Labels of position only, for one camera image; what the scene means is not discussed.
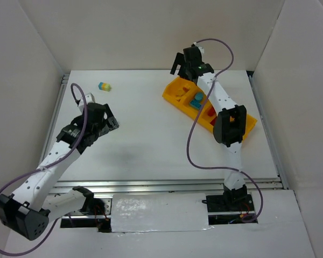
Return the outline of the blue frog lego brick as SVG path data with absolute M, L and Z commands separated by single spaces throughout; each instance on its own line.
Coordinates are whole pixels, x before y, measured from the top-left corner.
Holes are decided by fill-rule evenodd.
M 197 92 L 194 96 L 194 100 L 197 102 L 201 102 L 203 100 L 204 94 L 202 92 Z

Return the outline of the red rectangular lego brick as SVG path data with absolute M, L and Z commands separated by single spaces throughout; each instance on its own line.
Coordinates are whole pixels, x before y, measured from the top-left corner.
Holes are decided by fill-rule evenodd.
M 214 126 L 215 125 L 215 122 L 216 122 L 216 117 L 210 122 L 210 124 L 212 125 L 212 126 Z

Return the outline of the blue rectangular lego brick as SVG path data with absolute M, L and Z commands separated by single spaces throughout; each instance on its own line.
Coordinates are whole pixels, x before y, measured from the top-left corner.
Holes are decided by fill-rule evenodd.
M 199 101 L 197 101 L 196 99 L 193 99 L 190 101 L 189 105 L 196 109 L 196 110 L 200 110 L 201 109 L 201 103 Z

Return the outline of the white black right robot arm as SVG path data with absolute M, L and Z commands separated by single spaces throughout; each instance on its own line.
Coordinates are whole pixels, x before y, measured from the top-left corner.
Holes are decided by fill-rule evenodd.
M 237 205 L 246 200 L 248 193 L 241 169 L 241 148 L 245 135 L 247 110 L 244 105 L 238 105 L 224 90 L 217 80 L 219 73 L 215 73 L 212 66 L 202 60 L 203 48 L 197 42 L 177 53 L 170 73 L 174 74 L 180 67 L 178 76 L 193 82 L 205 95 L 200 109 L 189 132 L 186 145 L 186 155 L 190 164 L 203 170 L 225 170 L 223 183 L 223 199 L 227 205 Z M 204 167 L 195 164 L 190 157 L 189 148 L 195 125 L 205 105 L 210 102 L 216 113 L 216 120 L 212 129 L 214 139 L 228 151 L 228 157 L 237 168 L 227 166 Z

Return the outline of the red flower lego brick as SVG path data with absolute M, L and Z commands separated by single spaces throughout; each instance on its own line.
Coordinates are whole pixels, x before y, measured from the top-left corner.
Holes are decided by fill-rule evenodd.
M 213 107 L 210 107 L 207 111 L 206 111 L 206 115 L 210 118 L 210 119 L 214 119 L 217 116 L 217 113 L 215 111 L 215 109 Z

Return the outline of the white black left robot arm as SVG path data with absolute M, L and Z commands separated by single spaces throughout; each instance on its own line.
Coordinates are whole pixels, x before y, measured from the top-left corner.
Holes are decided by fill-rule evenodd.
M 108 104 L 88 103 L 87 111 L 60 131 L 52 149 L 31 175 L 11 195 L 0 194 L 0 220 L 3 225 L 28 240 L 37 239 L 48 223 L 70 212 L 94 214 L 101 201 L 85 187 L 75 186 L 68 193 L 47 196 L 63 173 L 99 137 L 119 124 Z

